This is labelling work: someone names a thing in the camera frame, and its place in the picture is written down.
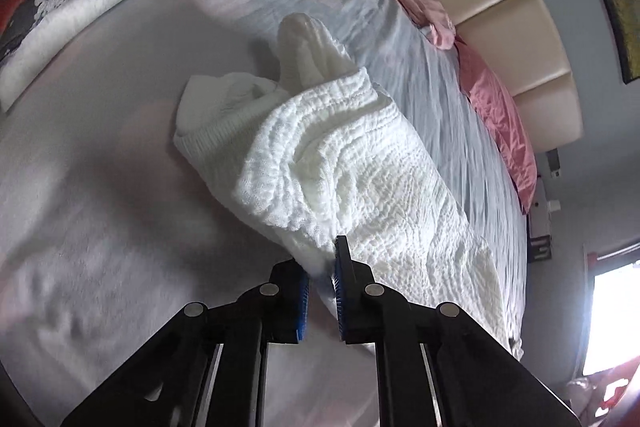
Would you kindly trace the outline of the white crinkled cotton garment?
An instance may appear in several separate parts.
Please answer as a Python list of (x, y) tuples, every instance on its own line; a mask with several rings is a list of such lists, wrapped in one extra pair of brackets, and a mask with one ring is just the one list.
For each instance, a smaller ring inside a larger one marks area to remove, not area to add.
[(335, 239), (408, 300), (457, 303), (498, 341), (494, 257), (394, 100), (320, 20), (278, 30), (281, 78), (195, 75), (175, 146), (235, 217), (283, 246), (337, 307)]

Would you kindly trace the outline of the right black-white nightstand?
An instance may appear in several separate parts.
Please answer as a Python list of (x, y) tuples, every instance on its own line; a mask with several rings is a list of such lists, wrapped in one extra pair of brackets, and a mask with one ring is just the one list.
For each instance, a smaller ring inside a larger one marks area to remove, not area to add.
[(527, 215), (527, 262), (552, 258), (552, 216), (561, 210), (557, 199), (548, 199), (544, 180), (537, 178), (533, 202)]

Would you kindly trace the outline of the grey pink-dotted duvet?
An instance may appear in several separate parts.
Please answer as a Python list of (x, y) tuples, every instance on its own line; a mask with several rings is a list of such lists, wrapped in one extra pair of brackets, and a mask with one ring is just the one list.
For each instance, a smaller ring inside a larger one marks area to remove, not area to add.
[(230, 303), (285, 251), (213, 199), (172, 143), (196, 74), (277, 78), (277, 29), (309, 14), (412, 122), (495, 255), (506, 331), (525, 306), (525, 220), (494, 141), (396, 0), (125, 0), (1, 125), (1, 361), (56, 426), (182, 306)]

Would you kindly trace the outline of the window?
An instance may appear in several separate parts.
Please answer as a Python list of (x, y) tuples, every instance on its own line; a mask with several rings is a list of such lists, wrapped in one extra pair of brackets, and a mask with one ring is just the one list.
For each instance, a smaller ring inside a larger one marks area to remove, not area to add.
[(612, 369), (639, 355), (639, 244), (588, 257), (590, 307), (582, 373)]

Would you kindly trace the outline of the dark pink pillow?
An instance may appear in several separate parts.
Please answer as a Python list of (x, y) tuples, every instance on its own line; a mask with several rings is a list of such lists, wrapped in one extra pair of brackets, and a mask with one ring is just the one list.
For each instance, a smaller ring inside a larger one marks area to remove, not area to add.
[(538, 173), (533, 145), (518, 106), (472, 46), (457, 37), (456, 48), (461, 91), (494, 140), (518, 195), (521, 212), (527, 215), (533, 205)]

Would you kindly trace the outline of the beige padded headboard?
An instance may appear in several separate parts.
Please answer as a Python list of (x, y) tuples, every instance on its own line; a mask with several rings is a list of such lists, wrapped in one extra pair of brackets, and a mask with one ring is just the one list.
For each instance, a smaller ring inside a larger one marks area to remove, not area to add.
[(439, 0), (514, 98), (537, 153), (584, 133), (570, 61), (544, 0)]

